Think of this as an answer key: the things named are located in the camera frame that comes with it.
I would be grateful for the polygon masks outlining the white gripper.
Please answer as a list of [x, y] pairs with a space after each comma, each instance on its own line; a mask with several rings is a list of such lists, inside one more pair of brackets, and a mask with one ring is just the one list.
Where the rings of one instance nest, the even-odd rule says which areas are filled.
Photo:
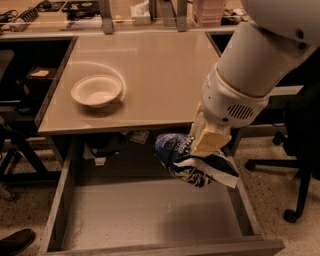
[[251, 97], [233, 89], [214, 65], [203, 84], [201, 103], [189, 132], [194, 138], [190, 153], [206, 157], [221, 149], [231, 140], [229, 127], [248, 126], [267, 103], [267, 97]]

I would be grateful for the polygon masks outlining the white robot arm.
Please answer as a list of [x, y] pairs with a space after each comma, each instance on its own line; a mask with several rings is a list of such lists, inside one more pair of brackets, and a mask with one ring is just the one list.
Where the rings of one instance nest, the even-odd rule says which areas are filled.
[[208, 74], [195, 113], [190, 153], [224, 147], [251, 124], [272, 89], [320, 46], [320, 0], [241, 0], [250, 20], [236, 27]]

